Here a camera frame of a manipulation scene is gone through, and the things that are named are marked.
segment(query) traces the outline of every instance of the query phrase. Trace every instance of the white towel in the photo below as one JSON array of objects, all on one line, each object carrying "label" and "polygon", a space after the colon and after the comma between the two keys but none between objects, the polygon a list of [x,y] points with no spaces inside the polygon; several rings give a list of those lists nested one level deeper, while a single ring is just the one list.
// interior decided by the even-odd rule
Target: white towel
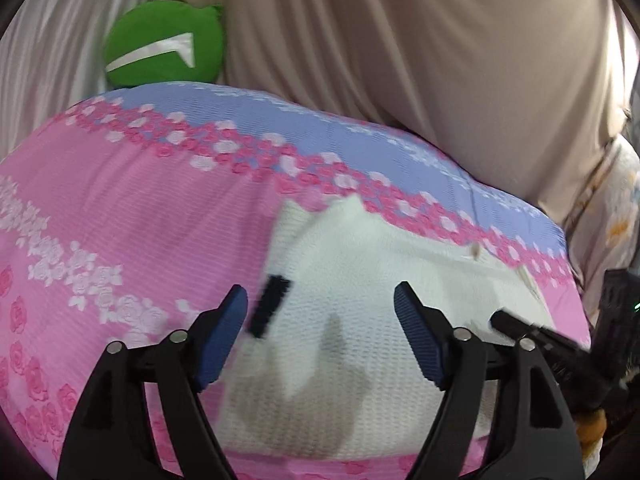
[{"label": "white towel", "polygon": [[[488,324],[499,308],[553,327],[524,268],[393,227],[356,196],[319,214],[287,202],[265,279],[278,274],[292,285],[265,337],[245,336],[223,375],[216,434],[226,449],[336,460],[417,452],[442,393],[421,375],[396,318],[404,280],[484,340],[505,342]],[[476,436],[488,434],[494,402],[489,384]]]}]

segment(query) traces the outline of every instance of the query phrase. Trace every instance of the bed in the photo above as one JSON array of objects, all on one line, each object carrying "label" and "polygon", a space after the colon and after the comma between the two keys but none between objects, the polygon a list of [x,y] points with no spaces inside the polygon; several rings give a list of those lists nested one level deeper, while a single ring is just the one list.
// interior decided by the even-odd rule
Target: bed
[{"label": "bed", "polygon": [[[525,264],[558,330],[590,344],[561,229],[400,130],[263,92],[156,84],[57,115],[1,173],[0,404],[50,474],[77,396],[110,340],[157,342],[218,304],[233,283],[256,298],[285,198],[316,211],[357,193],[370,214],[401,229],[478,241],[510,266]],[[222,388],[203,395],[212,423]],[[152,423],[170,466],[159,413]],[[469,468],[479,465],[481,444]],[[275,463],[230,455],[240,478],[274,480],[354,472],[401,479],[413,458]]]}]

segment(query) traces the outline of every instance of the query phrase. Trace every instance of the green pillow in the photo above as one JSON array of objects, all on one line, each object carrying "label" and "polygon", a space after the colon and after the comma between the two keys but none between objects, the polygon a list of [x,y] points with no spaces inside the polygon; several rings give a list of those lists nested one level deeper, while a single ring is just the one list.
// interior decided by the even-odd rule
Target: green pillow
[{"label": "green pillow", "polygon": [[104,47],[107,77],[116,88],[162,81],[214,82],[222,66],[220,6],[196,9],[151,0],[124,14]]}]

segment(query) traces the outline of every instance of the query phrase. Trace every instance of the textured white cloth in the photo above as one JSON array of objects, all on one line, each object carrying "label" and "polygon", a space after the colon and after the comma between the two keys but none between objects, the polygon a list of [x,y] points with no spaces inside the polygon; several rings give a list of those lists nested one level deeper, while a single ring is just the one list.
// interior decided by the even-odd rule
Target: textured white cloth
[{"label": "textured white cloth", "polygon": [[140,1],[24,1],[0,39],[0,158],[50,117],[108,90],[104,38]]},{"label": "textured white cloth", "polygon": [[[292,285],[265,337],[245,336],[224,374],[216,435],[241,452],[348,460],[420,449],[442,393],[421,375],[396,318],[403,280],[485,340],[502,340],[488,325],[498,308],[553,326],[526,271],[479,246],[393,227],[357,196],[319,214],[286,203],[265,271]],[[476,436],[490,430],[494,395],[487,387]]]}]

